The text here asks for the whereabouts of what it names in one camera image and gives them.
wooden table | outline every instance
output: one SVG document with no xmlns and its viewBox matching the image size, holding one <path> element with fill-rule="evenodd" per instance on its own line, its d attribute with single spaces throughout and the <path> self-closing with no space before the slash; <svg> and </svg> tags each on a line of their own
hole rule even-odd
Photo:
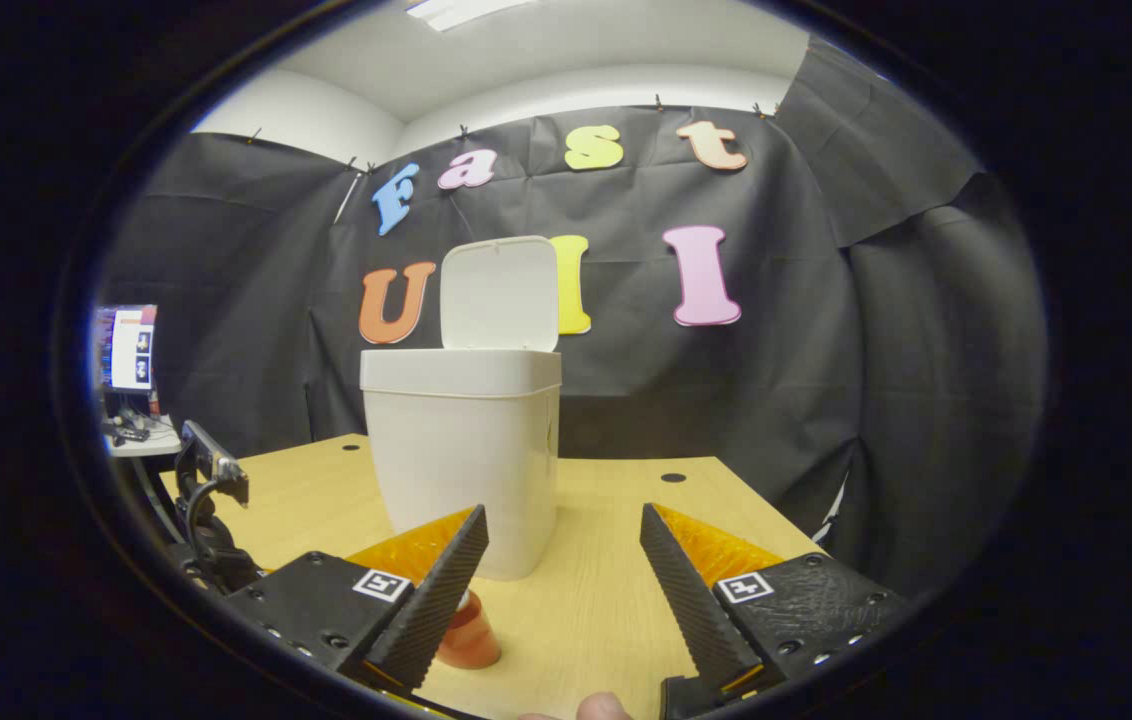
<svg viewBox="0 0 1132 720">
<path fill-rule="evenodd" d="M 264 568 L 310 550 L 351 555 L 392 535 L 365 436 L 245 457 L 241 465 L 251 479 L 250 509 L 215 507 Z M 663 482 L 664 473 L 685 482 Z M 163 480 L 173 492 L 170 473 Z M 501 660 L 483 670 L 434 662 L 420 696 L 494 720 L 531 711 L 571 719 L 586 694 L 611 691 L 636 720 L 657 717 L 659 683 L 695 667 L 638 543 L 644 502 L 688 512 L 786 559 L 818 551 L 717 457 L 564 458 L 557 502 L 557 529 L 530 577 L 471 584 Z"/>
</svg>

blue letter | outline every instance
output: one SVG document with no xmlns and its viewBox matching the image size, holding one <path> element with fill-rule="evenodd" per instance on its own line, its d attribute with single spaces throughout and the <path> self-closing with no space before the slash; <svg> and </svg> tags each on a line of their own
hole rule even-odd
<svg viewBox="0 0 1132 720">
<path fill-rule="evenodd" d="M 410 196 L 414 195 L 415 183 L 410 182 L 409 178 L 415 177 L 418 172 L 419 165 L 411 163 L 402 168 L 391 181 L 370 196 L 375 205 L 379 205 L 380 235 L 391 231 L 393 225 L 400 223 L 406 216 L 406 213 L 410 213 L 410 206 L 402 205 L 402 203 L 410 200 Z"/>
</svg>

black backdrop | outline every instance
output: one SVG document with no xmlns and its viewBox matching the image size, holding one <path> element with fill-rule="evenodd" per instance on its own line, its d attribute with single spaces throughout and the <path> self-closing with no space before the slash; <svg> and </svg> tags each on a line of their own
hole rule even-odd
<svg viewBox="0 0 1132 720">
<path fill-rule="evenodd" d="M 700 119 L 736 131 L 748 166 L 700 164 L 675 135 Z M 566 168 L 563 137 L 588 125 L 620 129 L 616 168 Z M 451 160 L 479 147 L 498 151 L 496 179 L 439 190 Z M 378 237 L 370 196 L 406 163 L 421 168 L 410 214 Z M 686 224 L 726 232 L 738 323 L 674 322 L 679 278 L 661 235 Z M 563 456 L 717 455 L 807 532 L 844 481 L 830 550 L 906 593 L 954 577 L 1023 477 L 1046 331 L 1009 202 L 926 111 L 817 41 L 766 119 L 572 111 L 437 143 L 371 175 L 188 136 L 119 228 L 103 300 L 162 306 L 163 404 L 250 455 L 365 431 L 366 273 L 516 234 L 589 240 L 593 329 L 558 342 Z M 440 345 L 434 284 L 395 348 Z"/>
</svg>

white trash can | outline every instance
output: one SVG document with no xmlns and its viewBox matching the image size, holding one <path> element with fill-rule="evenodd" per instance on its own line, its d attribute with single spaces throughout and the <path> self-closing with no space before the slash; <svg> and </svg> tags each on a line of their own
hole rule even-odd
<svg viewBox="0 0 1132 720">
<path fill-rule="evenodd" d="M 524 578 L 557 512 L 557 254 L 546 238 L 441 260 L 441 350 L 365 350 L 361 389 L 393 532 L 482 503 L 475 574 Z"/>
</svg>

computer monitor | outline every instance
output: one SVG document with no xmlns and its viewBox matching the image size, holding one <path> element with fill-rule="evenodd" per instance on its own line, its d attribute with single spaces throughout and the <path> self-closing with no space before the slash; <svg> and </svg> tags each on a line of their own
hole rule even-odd
<svg viewBox="0 0 1132 720">
<path fill-rule="evenodd" d="M 94 351 L 104 392 L 153 392 L 155 305 L 106 305 L 95 310 Z"/>
</svg>

